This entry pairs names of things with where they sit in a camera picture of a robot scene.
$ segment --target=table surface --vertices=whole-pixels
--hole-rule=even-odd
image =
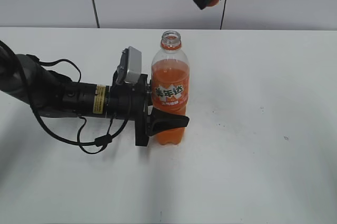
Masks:
[[[83,82],[109,85],[130,45],[150,73],[162,32],[0,28],[0,40],[42,61],[68,58]],[[86,155],[0,93],[1,223],[335,223],[337,32],[181,35],[191,122],[177,146],[135,147],[129,122],[102,154]],[[68,139],[82,123],[45,121]],[[107,127],[89,119],[83,140]]]

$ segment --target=yellow label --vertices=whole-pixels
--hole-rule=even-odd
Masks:
[[[103,114],[105,88],[106,86],[103,85],[97,85],[96,87],[94,107],[93,107],[94,114]]]

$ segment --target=bottle opening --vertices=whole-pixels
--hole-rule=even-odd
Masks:
[[[176,31],[163,33],[161,47],[165,50],[178,50],[181,48],[181,36]]]

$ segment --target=orange soda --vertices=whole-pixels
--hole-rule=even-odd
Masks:
[[[167,31],[162,36],[161,50],[152,61],[152,102],[161,111],[185,115],[189,98],[190,66],[181,49],[181,36]],[[171,129],[156,135],[164,145],[179,144],[185,128]]]

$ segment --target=black cable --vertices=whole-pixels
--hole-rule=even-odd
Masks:
[[[81,120],[84,120],[84,123],[83,125],[80,127],[80,129],[78,130],[77,132],[77,143],[78,143],[78,146],[80,147],[80,149],[84,152],[84,153],[87,153],[87,154],[98,154],[98,153],[101,153],[103,150],[106,149],[108,143],[104,144],[100,150],[96,151],[96,152],[89,152],[87,150],[85,150],[85,148],[83,147],[82,143],[81,143],[81,140],[80,140],[80,135],[81,135],[81,131],[82,129],[85,127],[86,125],[86,118],[82,117],[82,116],[78,116]]]
[[[131,107],[132,107],[132,98],[131,96],[129,95],[128,96],[128,110],[127,110],[127,116],[125,117],[124,121],[123,121],[123,124],[121,125],[121,127],[111,136],[112,139],[113,138],[116,138],[125,128],[127,122],[128,122],[128,119],[130,117],[130,113],[131,113]]]
[[[109,132],[110,132],[110,128],[111,128],[111,125],[112,125],[112,122],[113,122],[113,117],[110,119],[110,124],[109,124],[109,128],[107,130],[107,133],[106,135],[104,136],[101,136],[101,137],[98,137],[95,139],[95,145],[97,147],[101,147],[100,150],[96,151],[96,152],[89,152],[87,151],[81,144],[81,139],[80,139],[80,136],[81,136],[81,131],[82,129],[85,127],[86,123],[87,123],[87,120],[85,117],[82,117],[82,116],[78,116],[81,120],[84,120],[84,124],[80,127],[80,129],[78,130],[77,132],[77,143],[78,143],[78,146],[80,146],[80,149],[87,153],[87,154],[98,154],[98,153],[101,153],[103,150],[106,149],[107,145],[109,143],[112,142],[112,140],[114,138],[116,138],[125,128],[128,120],[129,120],[129,117],[130,117],[130,113],[131,113],[131,108],[132,108],[132,98],[131,96],[129,95],[128,96],[128,99],[129,99],[129,102],[128,102],[128,110],[127,110],[127,116],[125,117],[124,121],[123,121],[123,124],[121,125],[121,127],[113,134],[113,135],[110,135]]]
[[[110,133],[110,128],[111,128],[111,126],[112,126],[112,121],[113,121],[113,117],[110,119],[110,124],[109,124],[109,128],[107,129],[107,132],[106,132],[106,134],[109,134]]]
[[[36,108],[36,106],[34,104],[33,97],[32,97],[31,91],[30,91],[29,86],[28,86],[27,78],[26,78],[26,75],[25,75],[24,70],[22,68],[20,60],[18,59],[18,57],[16,56],[16,54],[5,43],[3,43],[2,41],[0,41],[0,46],[6,51],[6,53],[12,58],[12,60],[16,64],[16,67],[18,69],[19,75],[20,75],[21,80],[23,82],[23,86],[24,86],[24,88],[26,90],[26,93],[27,93],[27,97],[28,97],[28,101],[29,101],[29,106],[31,107],[32,112],[33,112],[36,120],[38,121],[38,123],[40,124],[40,126],[43,128],[43,130],[47,134],[49,134],[51,137],[53,137],[53,138],[55,138],[55,139],[57,139],[57,140],[59,140],[61,142],[64,142],[64,143],[67,143],[67,144],[70,144],[70,145],[78,146],[78,142],[71,141],[71,140],[65,139],[65,138],[63,138],[61,136],[58,136],[57,134],[55,134],[54,132],[52,132],[46,126],[46,124],[41,119],[41,116],[38,113],[38,110],[37,110],[37,108]],[[84,143],[81,143],[80,146],[93,146],[93,145],[95,145],[95,142],[84,142]]]
[[[221,18],[220,30],[222,30],[223,21],[224,21],[224,18],[225,18],[226,4],[227,4],[227,0],[225,0],[225,3],[224,3],[224,5],[223,5],[223,12],[222,12],[222,18]]]
[[[51,67],[51,66],[55,66],[56,64],[58,64],[60,62],[67,62],[67,63],[71,64],[74,68],[77,69],[77,71],[80,74],[80,77],[78,78],[78,81],[77,81],[79,83],[81,81],[81,78],[82,78],[81,70],[76,66],[75,63],[73,63],[72,61],[70,61],[68,59],[60,59],[60,60],[57,60],[55,62],[41,62],[41,61],[39,61],[39,64],[41,66],[44,66],[44,67]]]
[[[56,64],[60,63],[60,62],[67,62],[69,63],[71,66],[73,66],[80,74],[80,77],[78,78],[78,83],[81,81],[82,78],[82,73],[81,70],[76,66],[75,63],[73,63],[71,60],[68,59],[60,59],[57,60],[55,62],[41,62],[40,59],[35,56],[35,55],[31,55],[31,54],[26,54],[30,59],[32,59],[34,62],[36,62],[37,64],[39,64],[40,66],[44,66],[44,67],[52,67],[55,66]]]

